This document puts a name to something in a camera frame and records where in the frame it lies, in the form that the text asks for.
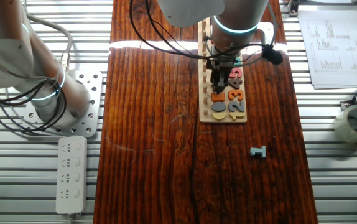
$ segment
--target wooden puzzle board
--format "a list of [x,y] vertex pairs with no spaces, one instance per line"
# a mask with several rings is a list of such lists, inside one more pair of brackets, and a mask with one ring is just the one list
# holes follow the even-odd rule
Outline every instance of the wooden puzzle board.
[[[198,23],[198,53],[199,55],[207,55],[210,56],[209,52],[207,50],[204,51],[203,47],[203,36],[207,35],[210,36],[210,18],[205,19],[204,21],[201,21]],[[213,90],[211,87],[211,82],[210,82],[210,76],[211,76],[211,70],[207,69],[205,72],[206,68],[206,60],[199,60],[198,64],[198,69],[199,69],[199,118],[201,122],[205,123],[245,123],[248,120],[247,112],[246,112],[246,96],[245,96],[245,82],[244,82],[244,73],[243,73],[243,68],[238,67],[238,70],[240,70],[239,74],[242,74],[241,77],[240,75],[237,75],[236,78],[239,78],[242,80],[242,83],[239,86],[239,89],[233,88],[231,85],[227,86],[224,89],[224,105],[226,106],[225,110],[222,112],[216,112],[214,111],[211,107],[213,104],[217,102],[212,101],[212,94]],[[237,104],[240,104],[244,112],[239,111],[239,108],[234,107],[234,112],[230,111],[230,103],[233,106],[234,102],[237,102]]]

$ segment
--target orange puzzle piece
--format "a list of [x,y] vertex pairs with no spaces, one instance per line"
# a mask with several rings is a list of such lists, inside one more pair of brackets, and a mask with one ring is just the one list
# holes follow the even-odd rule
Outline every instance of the orange puzzle piece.
[[211,93],[211,100],[213,102],[224,102],[226,101],[226,95],[223,92],[220,94]]
[[228,92],[228,99],[229,100],[234,100],[235,97],[238,97],[238,100],[241,101],[243,100],[243,91],[242,90],[230,90]]

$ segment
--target power strip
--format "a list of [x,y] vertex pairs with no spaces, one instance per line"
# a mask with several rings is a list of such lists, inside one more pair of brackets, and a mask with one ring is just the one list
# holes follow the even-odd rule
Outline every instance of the power strip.
[[73,214],[86,207],[87,139],[82,136],[60,138],[58,142],[58,214]]

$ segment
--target microphone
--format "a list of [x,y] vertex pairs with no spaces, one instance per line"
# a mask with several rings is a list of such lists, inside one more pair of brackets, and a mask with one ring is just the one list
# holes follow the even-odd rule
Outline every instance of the microphone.
[[263,48],[261,57],[265,58],[273,65],[279,65],[284,61],[284,58],[282,57],[281,53],[274,50],[272,48],[272,45],[268,45],[268,44]]

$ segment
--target metal grating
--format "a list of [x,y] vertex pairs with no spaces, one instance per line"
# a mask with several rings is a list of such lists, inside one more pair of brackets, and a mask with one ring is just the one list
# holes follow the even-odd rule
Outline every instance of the metal grating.
[[[87,206],[76,221],[91,223],[100,152],[103,99],[108,66],[112,0],[31,0],[29,12],[66,27],[74,38],[72,67],[99,70],[103,96],[97,138],[89,140]],[[300,118],[306,143],[315,203],[320,223],[357,223],[357,144],[343,144],[334,135],[333,119],[339,101],[349,100],[357,89],[314,90],[297,18],[282,5]],[[300,6],[300,9],[356,9],[357,6]],[[51,28],[33,24],[56,56],[66,38]],[[23,114],[25,108],[18,108]],[[55,213],[58,139],[28,141],[0,125],[0,223],[64,223]]]

